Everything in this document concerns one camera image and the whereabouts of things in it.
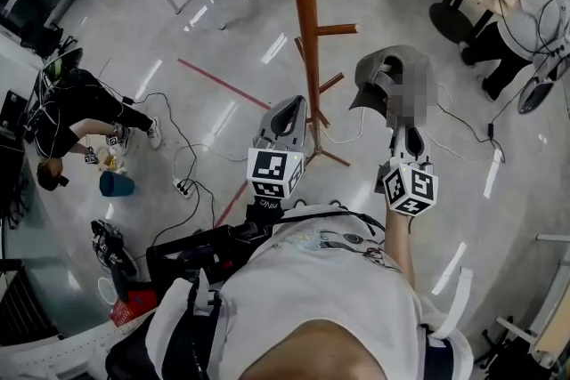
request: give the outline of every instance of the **blue bucket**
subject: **blue bucket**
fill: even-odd
[[[134,181],[121,174],[103,171],[99,178],[99,190],[104,197],[125,197],[134,191]]]

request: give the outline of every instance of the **power strip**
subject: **power strip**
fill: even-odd
[[[181,179],[175,178],[172,183],[174,184],[176,190],[178,190],[178,193],[180,193],[184,198],[190,199],[191,196],[194,194],[195,186],[192,185],[189,190],[182,190],[180,187],[178,187],[178,184],[180,182],[182,182]]]

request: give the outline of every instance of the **white t-shirt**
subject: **white t-shirt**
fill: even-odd
[[[535,51],[545,49],[537,34],[539,20],[541,23],[541,38],[546,44],[560,34],[558,28],[562,30],[566,26],[566,24],[559,26],[560,7],[558,0],[552,0],[550,3],[549,1],[520,0],[505,16],[505,20],[499,18],[499,33],[501,33],[501,38],[505,44],[514,53],[528,61],[532,60]],[[564,2],[567,5],[566,8],[570,8],[570,2],[568,0],[564,0]]]
[[[308,206],[294,215],[334,210]],[[350,215],[282,225],[222,287],[210,377],[238,380],[297,327],[325,319],[355,336],[388,380],[416,380],[419,300],[372,229],[375,236]]]

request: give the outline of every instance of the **coat rack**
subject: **coat rack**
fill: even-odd
[[[309,92],[309,107],[311,116],[307,119],[307,124],[311,124],[314,152],[309,156],[308,164],[315,156],[324,155],[336,160],[344,166],[350,163],[324,150],[321,145],[321,122],[325,127],[330,125],[328,119],[322,114],[320,107],[320,94],[330,89],[334,84],[345,76],[338,73],[325,84],[320,85],[319,81],[319,36],[343,35],[358,33],[356,24],[338,24],[334,26],[319,26],[317,22],[317,2],[316,0],[296,0],[297,15],[301,37],[295,39],[297,49],[305,63],[306,83]]]

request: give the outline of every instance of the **black shirt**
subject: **black shirt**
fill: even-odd
[[[89,72],[78,69],[70,76],[65,86],[49,89],[45,112],[37,114],[35,143],[40,157],[63,157],[79,141],[69,128],[83,119],[103,120],[109,99],[117,103]]]

